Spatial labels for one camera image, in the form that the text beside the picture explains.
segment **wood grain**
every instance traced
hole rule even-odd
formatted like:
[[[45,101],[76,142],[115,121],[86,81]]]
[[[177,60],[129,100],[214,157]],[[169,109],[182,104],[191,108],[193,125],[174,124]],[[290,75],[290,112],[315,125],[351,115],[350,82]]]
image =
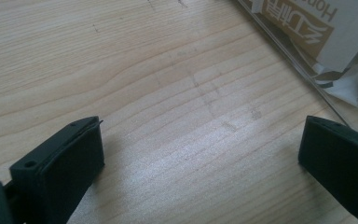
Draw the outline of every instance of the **wood grain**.
[[[98,115],[106,166],[69,223],[358,223],[297,164],[337,117],[236,1],[0,0],[0,180]]]

